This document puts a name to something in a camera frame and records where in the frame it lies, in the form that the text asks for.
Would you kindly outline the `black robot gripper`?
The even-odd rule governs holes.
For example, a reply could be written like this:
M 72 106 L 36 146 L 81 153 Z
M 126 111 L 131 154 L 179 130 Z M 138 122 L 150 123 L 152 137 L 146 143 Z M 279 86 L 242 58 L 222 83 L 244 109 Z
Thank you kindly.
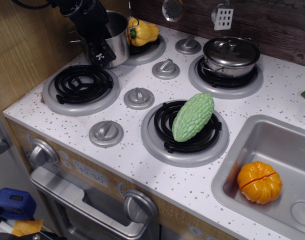
M 90 63 L 107 67 L 117 57 L 105 39 L 110 37 L 107 29 L 109 17 L 99 0 L 49 0 L 52 7 L 59 7 L 61 15 L 69 18 L 81 37 L 88 40 Z

